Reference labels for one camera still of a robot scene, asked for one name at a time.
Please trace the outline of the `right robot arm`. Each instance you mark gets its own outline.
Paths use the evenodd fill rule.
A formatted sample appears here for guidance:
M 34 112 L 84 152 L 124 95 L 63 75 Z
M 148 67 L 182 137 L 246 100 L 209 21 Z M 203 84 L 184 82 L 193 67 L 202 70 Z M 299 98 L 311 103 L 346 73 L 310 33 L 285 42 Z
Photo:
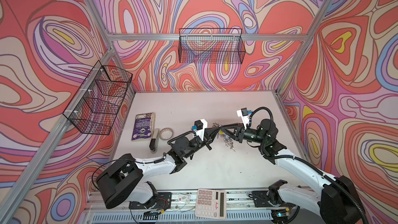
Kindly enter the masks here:
M 366 211 L 353 182 L 346 176 L 335 176 L 298 157 L 276 136 L 278 129 L 271 110 L 237 111 L 241 123 L 221 125 L 220 130 L 237 142 L 256 143 L 261 156 L 304 182 L 302 189 L 279 180 L 268 187 L 267 201 L 278 205 L 292 203 L 322 218 L 326 224 L 369 223 Z

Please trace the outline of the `round keyring disc with keys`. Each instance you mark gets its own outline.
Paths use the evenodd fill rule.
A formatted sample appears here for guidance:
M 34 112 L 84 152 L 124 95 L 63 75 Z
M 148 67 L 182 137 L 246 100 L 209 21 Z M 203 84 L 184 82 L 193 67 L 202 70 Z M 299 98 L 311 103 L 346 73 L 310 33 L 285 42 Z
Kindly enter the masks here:
M 221 138 L 224 141 L 226 147 L 229 147 L 230 150 L 236 152 L 234 148 L 234 140 L 228 136 L 223 128 L 219 129 L 217 133 L 214 134 L 215 139 Z

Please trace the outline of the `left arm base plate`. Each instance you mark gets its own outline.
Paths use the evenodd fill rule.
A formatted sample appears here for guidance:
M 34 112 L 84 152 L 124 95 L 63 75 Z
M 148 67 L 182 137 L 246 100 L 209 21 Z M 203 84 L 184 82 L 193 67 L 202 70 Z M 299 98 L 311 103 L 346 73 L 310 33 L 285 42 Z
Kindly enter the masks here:
M 129 209 L 157 209 L 157 210 L 167 210 L 170 208 L 172 200 L 171 192 L 160 192 L 152 196 L 147 202 L 139 203 L 133 201 L 129 203 Z

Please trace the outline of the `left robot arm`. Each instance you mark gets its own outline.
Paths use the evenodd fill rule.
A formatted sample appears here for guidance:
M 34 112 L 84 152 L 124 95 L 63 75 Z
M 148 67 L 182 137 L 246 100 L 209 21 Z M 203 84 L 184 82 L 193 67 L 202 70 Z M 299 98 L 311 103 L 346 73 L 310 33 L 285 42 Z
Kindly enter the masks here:
M 187 165 L 187 158 L 193 157 L 203 147 L 211 149 L 210 144 L 219 131 L 217 127 L 185 132 L 167 142 L 171 149 L 161 157 L 139 159 L 126 153 L 108 162 L 109 166 L 92 179 L 105 207 L 112 209 L 128 201 L 153 206 L 157 192 L 148 179 L 182 170 Z

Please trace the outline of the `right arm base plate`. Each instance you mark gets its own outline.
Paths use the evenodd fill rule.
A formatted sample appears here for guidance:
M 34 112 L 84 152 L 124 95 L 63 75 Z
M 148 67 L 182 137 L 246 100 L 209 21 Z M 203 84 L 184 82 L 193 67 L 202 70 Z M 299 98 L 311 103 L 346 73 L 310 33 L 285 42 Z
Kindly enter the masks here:
M 296 205 L 291 203 L 272 203 L 267 195 L 268 191 L 252 191 L 248 194 L 255 204 L 255 207 L 296 207 Z

